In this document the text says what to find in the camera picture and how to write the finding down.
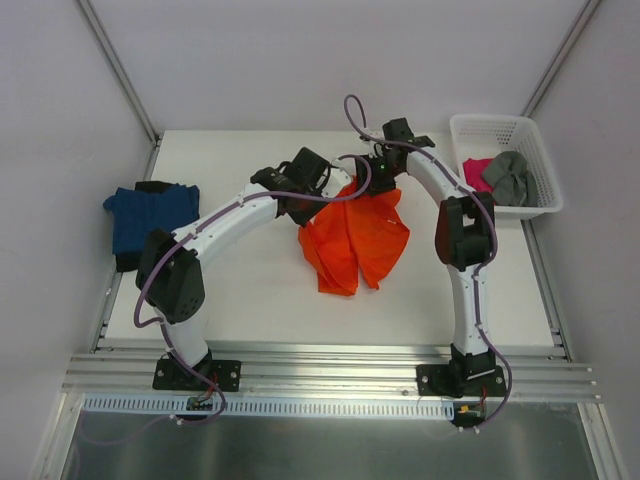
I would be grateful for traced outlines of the orange t shirt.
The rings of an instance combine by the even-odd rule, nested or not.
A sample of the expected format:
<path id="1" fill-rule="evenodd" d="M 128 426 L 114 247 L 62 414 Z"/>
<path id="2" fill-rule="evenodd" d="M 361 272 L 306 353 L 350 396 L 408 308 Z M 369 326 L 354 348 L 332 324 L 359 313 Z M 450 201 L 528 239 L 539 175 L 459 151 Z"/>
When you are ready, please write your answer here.
<path id="1" fill-rule="evenodd" d="M 397 206 L 402 191 L 328 204 L 298 230 L 302 254 L 315 270 L 317 289 L 324 294 L 350 297 L 363 280 L 380 288 L 402 256 L 410 230 Z"/>

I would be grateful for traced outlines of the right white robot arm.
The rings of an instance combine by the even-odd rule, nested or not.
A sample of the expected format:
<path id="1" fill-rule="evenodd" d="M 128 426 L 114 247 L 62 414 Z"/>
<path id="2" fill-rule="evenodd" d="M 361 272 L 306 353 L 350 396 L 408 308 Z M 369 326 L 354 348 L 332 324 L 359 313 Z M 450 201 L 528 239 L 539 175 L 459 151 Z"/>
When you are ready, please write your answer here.
<path id="1" fill-rule="evenodd" d="M 416 136 L 406 119 L 386 122 L 382 137 L 369 142 L 367 192 L 387 193 L 396 188 L 398 176 L 407 174 L 438 204 L 434 243 L 449 272 L 455 316 L 447 381 L 456 393 L 467 395 L 496 368 L 484 320 L 485 268 L 497 253 L 494 205 L 488 194 L 476 192 L 429 153 L 433 146 L 429 137 Z"/>

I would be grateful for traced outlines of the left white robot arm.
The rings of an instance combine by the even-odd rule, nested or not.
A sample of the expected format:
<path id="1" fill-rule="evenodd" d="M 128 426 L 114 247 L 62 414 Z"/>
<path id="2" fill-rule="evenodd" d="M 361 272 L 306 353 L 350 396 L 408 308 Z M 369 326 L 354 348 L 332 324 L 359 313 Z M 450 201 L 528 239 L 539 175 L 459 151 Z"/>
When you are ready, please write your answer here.
<path id="1" fill-rule="evenodd" d="M 281 216 L 306 225 L 350 186 L 348 172 L 310 149 L 293 160 L 256 171 L 233 199 L 172 231 L 160 227 L 146 238 L 135 284 L 140 294 L 134 325 L 160 326 L 176 377 L 188 388 L 210 375 L 204 338 L 204 273 L 231 245 Z"/>

